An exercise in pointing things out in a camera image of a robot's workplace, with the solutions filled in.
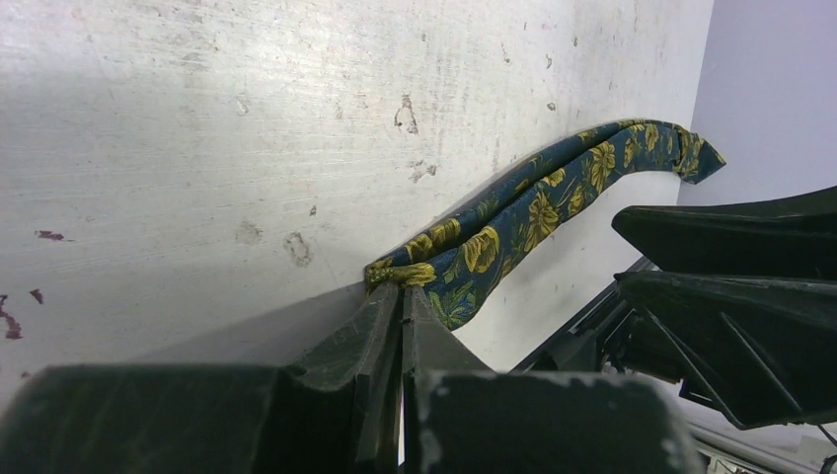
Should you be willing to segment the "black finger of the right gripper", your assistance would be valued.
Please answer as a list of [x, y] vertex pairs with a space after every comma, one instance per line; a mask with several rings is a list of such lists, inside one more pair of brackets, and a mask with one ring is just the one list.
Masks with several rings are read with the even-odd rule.
[[615, 281], [737, 428], [835, 422], [835, 282], [652, 271]]
[[667, 272], [836, 279], [836, 189], [716, 206], [633, 205], [612, 228]]

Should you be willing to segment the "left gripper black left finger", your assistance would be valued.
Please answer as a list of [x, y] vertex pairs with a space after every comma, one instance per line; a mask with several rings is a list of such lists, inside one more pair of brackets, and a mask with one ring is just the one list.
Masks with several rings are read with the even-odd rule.
[[378, 286], [292, 363], [48, 368], [1, 420], [5, 473], [394, 473], [400, 306]]

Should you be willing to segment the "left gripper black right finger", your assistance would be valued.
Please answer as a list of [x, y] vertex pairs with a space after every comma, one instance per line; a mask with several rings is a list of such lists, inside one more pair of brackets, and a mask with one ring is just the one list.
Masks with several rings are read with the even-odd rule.
[[673, 400], [637, 376], [498, 373], [437, 319], [418, 287], [403, 310], [408, 473], [702, 473]]

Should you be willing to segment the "blue yellow floral tie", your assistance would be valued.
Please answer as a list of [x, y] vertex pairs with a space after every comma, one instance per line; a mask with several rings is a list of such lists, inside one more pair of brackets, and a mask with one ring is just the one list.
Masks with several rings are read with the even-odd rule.
[[633, 118], [578, 132], [527, 158], [499, 184], [370, 263], [364, 286], [416, 286], [442, 325], [470, 322], [542, 241], [619, 179], [666, 172], [696, 185], [725, 164], [705, 138], [671, 122]]

